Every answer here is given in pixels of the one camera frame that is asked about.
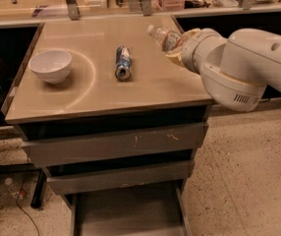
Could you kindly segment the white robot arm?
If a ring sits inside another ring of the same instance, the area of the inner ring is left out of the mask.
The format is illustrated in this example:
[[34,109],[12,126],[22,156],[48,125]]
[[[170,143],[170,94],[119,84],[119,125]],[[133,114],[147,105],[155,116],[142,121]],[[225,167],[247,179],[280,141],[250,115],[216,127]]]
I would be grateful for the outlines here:
[[191,30],[166,57],[200,75],[207,93],[231,110],[254,110],[268,86],[281,92],[279,34],[238,29],[225,38],[213,29]]

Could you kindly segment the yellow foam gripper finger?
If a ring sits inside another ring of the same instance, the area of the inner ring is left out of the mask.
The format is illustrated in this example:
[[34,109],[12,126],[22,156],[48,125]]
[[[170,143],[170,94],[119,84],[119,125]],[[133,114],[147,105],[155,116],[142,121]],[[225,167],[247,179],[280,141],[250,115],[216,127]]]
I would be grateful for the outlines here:
[[168,52],[165,54],[165,57],[172,62],[173,64],[183,67],[183,63],[181,60],[181,52],[176,51],[176,52]]
[[193,37],[196,33],[200,32],[200,29],[190,29],[183,33],[183,39],[189,39]]

